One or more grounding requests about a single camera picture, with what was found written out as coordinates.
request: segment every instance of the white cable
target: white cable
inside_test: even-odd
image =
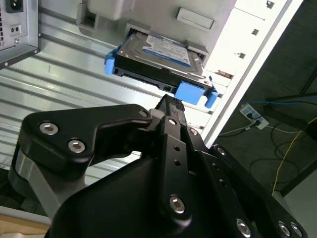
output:
[[[253,121],[253,122],[252,122],[250,125],[248,125],[248,126],[244,126],[244,127],[238,128],[238,129],[234,129],[234,130],[231,130],[231,131],[227,131],[227,132],[222,133],[222,134],[219,134],[219,135],[226,135],[226,134],[231,133],[231,132],[235,132],[235,131],[242,130],[242,129],[247,129],[247,128],[249,128],[250,126],[252,126],[254,123],[255,123],[255,121]]]
[[[281,131],[281,132],[284,132],[284,133],[299,133],[300,131],[286,131],[286,130],[281,130],[281,129],[278,129],[278,128],[274,128],[273,126],[270,126],[270,125],[268,125],[267,126],[268,128],[272,128],[272,129],[274,129],[274,130],[278,130],[278,131]]]

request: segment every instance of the cable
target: cable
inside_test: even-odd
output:
[[[306,103],[317,106],[316,103],[306,102],[306,101],[290,101],[290,102],[274,102],[274,101],[247,101],[246,103],[266,103],[266,104],[277,104],[277,105],[294,105],[298,103]]]
[[[250,126],[252,126],[253,124],[254,124],[254,122],[252,122],[251,124],[249,124],[249,125],[247,125],[247,126],[244,126],[244,127],[238,128],[238,129],[234,129],[234,130],[230,130],[230,131],[224,132],[224,133],[220,134],[219,136],[226,135],[226,134],[228,134],[228,133],[235,132],[235,131],[238,131],[238,130],[247,129],[247,128],[249,128]]]
[[[312,123],[313,121],[315,121],[316,119],[317,119],[317,117],[315,117],[314,119],[312,119],[312,120],[308,123],[308,125],[311,124],[311,123]],[[286,151],[286,153],[285,153],[285,155],[284,155],[284,157],[283,157],[283,159],[282,159],[282,161],[281,161],[281,164],[279,165],[279,167],[278,167],[278,169],[277,169],[276,178],[275,178],[275,182],[274,182],[274,186],[273,186],[273,191],[272,191],[272,196],[273,196],[274,191],[275,191],[276,183],[277,183],[277,180],[278,180],[278,174],[279,174],[279,171],[280,171],[280,169],[281,169],[281,167],[282,167],[282,165],[283,165],[283,162],[284,162],[284,160],[285,160],[285,158],[286,158],[288,152],[289,152],[290,149],[292,148],[292,145],[294,144],[295,140],[297,139],[297,137],[298,137],[301,133],[302,133],[302,131],[298,132],[297,135],[294,137],[294,139],[292,140],[290,146],[288,147],[288,149],[287,149],[287,151]]]
[[[249,165],[249,173],[252,175],[251,168],[252,168],[253,164],[257,163],[258,161],[265,161],[265,160],[276,161],[276,162],[281,161],[280,159],[269,159],[269,158],[261,158],[261,159],[254,160],[254,161],[252,161],[252,162],[250,163],[250,165]],[[292,165],[296,168],[296,170],[297,170],[296,176],[300,173],[300,169],[299,169],[298,165],[296,165],[294,162],[292,162],[292,161],[290,161],[290,160],[287,160],[287,159],[285,159],[284,161],[287,162],[287,163],[292,164]],[[278,182],[278,183],[289,183],[290,181],[283,181],[283,182]]]
[[[295,141],[299,141],[299,140],[302,140],[302,139],[304,139],[306,136],[307,136],[308,134],[306,133],[303,137],[301,137],[301,138],[299,138],[299,139],[297,139],[297,140],[295,140]],[[283,145],[285,145],[285,144],[288,144],[288,143],[291,143],[292,141],[290,140],[290,141],[286,141],[286,142],[283,142],[282,144],[279,144],[276,148],[275,148],[275,156],[277,157],[277,158],[283,158],[283,156],[284,156],[284,154],[283,153],[281,153],[281,151],[280,151],[280,147],[281,146],[283,146]]]
[[[281,129],[279,129],[279,128],[275,128],[274,126],[270,126],[270,125],[266,126],[265,128],[272,128],[272,129],[274,129],[274,130],[278,130],[278,131],[281,131],[281,132],[284,132],[284,133],[298,133],[298,132],[300,132],[299,130],[298,130],[298,131],[286,131],[286,130],[281,130]]]
[[[220,135],[218,137],[233,137],[233,136],[236,136],[236,135],[240,135],[240,134],[242,134],[243,132],[246,132],[246,131],[247,130],[242,130],[242,131],[240,131],[240,132],[238,132],[236,134],[233,134],[233,135]]]

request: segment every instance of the wall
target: wall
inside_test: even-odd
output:
[[[309,238],[317,237],[317,171],[310,174],[285,197],[295,219],[303,226]]]

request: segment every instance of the yellow cable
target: yellow cable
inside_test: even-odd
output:
[[[315,121],[316,119],[317,119],[317,117],[315,117],[314,119],[312,119],[308,124],[312,123],[312,122]],[[302,130],[301,130],[300,132],[298,132],[297,135],[295,136],[295,138],[292,140],[291,144],[289,145],[289,147],[288,147],[288,149],[287,149],[287,151],[286,151],[286,153],[285,153],[285,155],[284,155],[284,157],[283,157],[283,159],[282,159],[282,161],[281,161],[281,163],[280,163],[280,165],[279,165],[279,167],[278,167],[278,169],[277,169],[276,177],[275,177],[275,182],[274,182],[274,186],[273,186],[273,191],[272,191],[272,196],[273,196],[274,191],[275,191],[275,188],[276,188],[276,183],[277,183],[277,180],[278,180],[279,171],[280,171],[280,169],[281,169],[281,167],[282,167],[282,165],[283,165],[283,162],[284,162],[284,160],[285,160],[285,158],[286,158],[286,155],[288,154],[289,150],[291,149],[291,147],[292,147],[292,145],[294,144],[294,142],[295,142],[295,140],[297,139],[297,137],[298,137],[302,132],[303,132]]]

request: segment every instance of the hard drive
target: hard drive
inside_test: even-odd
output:
[[[127,76],[175,93],[181,82],[213,90],[203,76],[199,55],[182,43],[156,34],[134,32],[119,48],[113,74]]]

